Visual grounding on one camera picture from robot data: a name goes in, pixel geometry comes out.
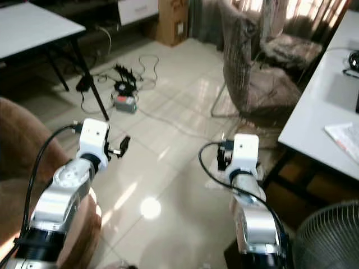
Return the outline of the brown plush sofa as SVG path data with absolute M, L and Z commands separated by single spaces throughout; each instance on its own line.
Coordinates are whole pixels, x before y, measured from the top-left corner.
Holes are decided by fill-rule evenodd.
M 34 161 L 50 130 L 29 110 L 0 98 L 0 256 L 18 236 Z M 101 217 L 95 193 L 80 202 L 57 261 L 59 269 L 89 269 L 100 241 Z

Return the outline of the grey and red power box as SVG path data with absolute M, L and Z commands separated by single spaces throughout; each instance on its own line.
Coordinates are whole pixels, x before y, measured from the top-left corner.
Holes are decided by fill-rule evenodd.
M 121 112 L 134 114 L 137 111 L 137 98 L 132 95 L 118 95 L 113 97 L 113 107 Z

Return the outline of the black spiky charger device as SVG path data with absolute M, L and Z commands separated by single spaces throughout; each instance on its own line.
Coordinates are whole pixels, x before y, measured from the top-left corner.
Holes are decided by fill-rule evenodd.
M 120 64 L 116 64 L 113 69 L 120 76 L 120 79 L 116 80 L 114 84 L 114 88 L 118 92 L 118 95 L 134 96 L 137 91 L 137 79 L 133 75 L 133 72 Z

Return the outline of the black power adapter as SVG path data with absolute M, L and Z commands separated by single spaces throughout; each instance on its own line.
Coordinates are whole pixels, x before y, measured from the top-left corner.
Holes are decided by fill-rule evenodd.
M 92 82 L 93 77 L 91 75 L 83 75 L 75 86 L 75 90 L 77 90 L 77 92 L 87 92 L 90 90 Z

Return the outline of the long white desk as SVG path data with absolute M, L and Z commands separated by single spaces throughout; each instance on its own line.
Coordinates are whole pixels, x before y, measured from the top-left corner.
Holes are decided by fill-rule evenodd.
M 279 143 L 287 153 L 272 168 L 263 187 L 272 183 L 293 191 L 300 186 L 287 182 L 279 173 L 294 156 L 312 159 L 312 171 L 326 171 L 351 190 L 359 191 L 359 164 L 336 145 L 325 132 L 325 126 L 352 123 L 359 126 L 359 78 L 343 74 L 346 59 L 359 50 L 359 11 L 346 11 L 310 77 L 305 91 L 282 129 Z

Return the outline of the white printed paper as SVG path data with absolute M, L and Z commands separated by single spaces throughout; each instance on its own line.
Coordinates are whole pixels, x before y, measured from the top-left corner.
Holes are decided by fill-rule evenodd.
M 339 148 L 359 164 L 359 126 L 353 123 L 333 124 L 325 126 L 324 131 Z

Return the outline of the chair with grey fur cushion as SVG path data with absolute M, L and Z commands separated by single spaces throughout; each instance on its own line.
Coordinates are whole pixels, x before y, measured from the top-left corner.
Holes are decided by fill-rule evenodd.
M 267 58 L 280 66 L 305 70 L 320 56 L 323 46 L 283 33 L 288 4 L 289 0 L 263 0 L 259 46 Z

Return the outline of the grey mesh fan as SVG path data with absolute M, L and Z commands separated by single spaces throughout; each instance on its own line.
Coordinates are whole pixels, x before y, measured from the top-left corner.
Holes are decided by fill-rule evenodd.
M 359 269 L 359 200 L 314 212 L 296 231 L 294 269 Z

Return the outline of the brown cardboard box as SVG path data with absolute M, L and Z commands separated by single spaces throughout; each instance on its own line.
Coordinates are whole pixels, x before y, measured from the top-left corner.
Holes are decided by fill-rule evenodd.
M 189 0 L 158 0 L 159 18 L 155 27 L 155 39 L 169 47 L 187 39 Z

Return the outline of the white cabinet panel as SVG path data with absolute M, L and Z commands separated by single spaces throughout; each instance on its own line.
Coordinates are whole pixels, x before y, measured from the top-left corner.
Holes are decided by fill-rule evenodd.
M 117 6 L 121 26 L 159 13 L 158 0 L 118 0 Z

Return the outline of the white table with black legs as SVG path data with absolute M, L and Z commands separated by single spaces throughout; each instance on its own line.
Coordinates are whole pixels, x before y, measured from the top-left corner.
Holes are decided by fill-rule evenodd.
M 30 2 L 2 7 L 0 8 L 0 59 L 39 48 L 44 52 L 65 90 L 69 90 L 52 57 L 52 51 L 56 51 L 57 55 L 82 70 L 82 79 L 87 80 L 87 84 L 90 85 L 103 118 L 109 120 L 105 105 L 79 47 L 79 37 L 85 32 L 85 26 Z

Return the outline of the striped window curtain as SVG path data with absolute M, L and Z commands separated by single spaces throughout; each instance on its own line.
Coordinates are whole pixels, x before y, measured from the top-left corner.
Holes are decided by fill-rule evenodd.
M 221 1 L 188 0 L 187 23 L 189 38 L 216 45 L 220 50 L 223 48 L 218 8 Z M 344 13 L 358 9 L 359 0 L 282 0 L 278 8 L 280 22 L 273 23 L 273 30 L 327 45 Z

